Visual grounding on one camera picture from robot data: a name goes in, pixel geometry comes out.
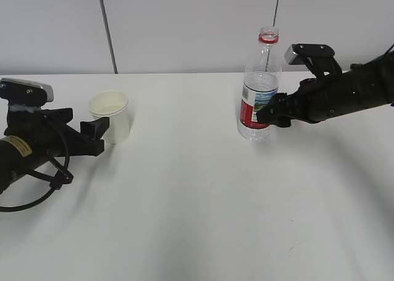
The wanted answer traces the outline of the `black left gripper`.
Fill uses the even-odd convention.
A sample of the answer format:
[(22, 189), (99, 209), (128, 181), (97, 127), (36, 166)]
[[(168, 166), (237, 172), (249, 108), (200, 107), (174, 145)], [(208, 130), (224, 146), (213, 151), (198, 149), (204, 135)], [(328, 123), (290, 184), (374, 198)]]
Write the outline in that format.
[(8, 111), (5, 135), (23, 139), (35, 152), (51, 153), (57, 157), (97, 157), (103, 153), (102, 137), (110, 127), (110, 118), (82, 121), (79, 131), (68, 125), (72, 119), (72, 108), (34, 113)]

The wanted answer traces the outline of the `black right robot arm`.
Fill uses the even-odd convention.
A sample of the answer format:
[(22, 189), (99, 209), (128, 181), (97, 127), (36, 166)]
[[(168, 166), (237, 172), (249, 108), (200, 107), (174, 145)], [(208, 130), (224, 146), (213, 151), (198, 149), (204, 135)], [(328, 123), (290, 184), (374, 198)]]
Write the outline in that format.
[(292, 120), (316, 124), (387, 104), (393, 105), (392, 51), (339, 75), (304, 79), (294, 93), (275, 94), (256, 117), (288, 128)]

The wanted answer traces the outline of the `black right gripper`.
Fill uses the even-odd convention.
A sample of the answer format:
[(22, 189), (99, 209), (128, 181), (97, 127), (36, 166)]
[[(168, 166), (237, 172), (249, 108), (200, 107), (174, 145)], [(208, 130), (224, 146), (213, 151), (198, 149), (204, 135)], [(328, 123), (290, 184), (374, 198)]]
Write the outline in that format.
[(257, 111), (259, 124), (289, 128), (292, 120), (315, 124), (345, 115), (336, 94), (342, 69), (332, 54), (297, 54), (289, 63), (304, 64), (315, 77), (301, 81), (293, 94), (275, 94)]

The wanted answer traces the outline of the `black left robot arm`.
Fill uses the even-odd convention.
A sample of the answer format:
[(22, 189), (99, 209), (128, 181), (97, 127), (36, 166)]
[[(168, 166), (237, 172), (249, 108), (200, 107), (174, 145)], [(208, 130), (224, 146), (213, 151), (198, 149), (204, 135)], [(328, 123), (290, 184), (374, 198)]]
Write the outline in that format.
[(102, 139), (110, 119), (80, 122), (80, 131), (68, 126), (72, 108), (34, 113), (7, 113), (7, 128), (1, 139), (1, 192), (23, 176), (49, 182), (55, 190), (71, 184), (71, 157), (97, 157), (104, 152)]

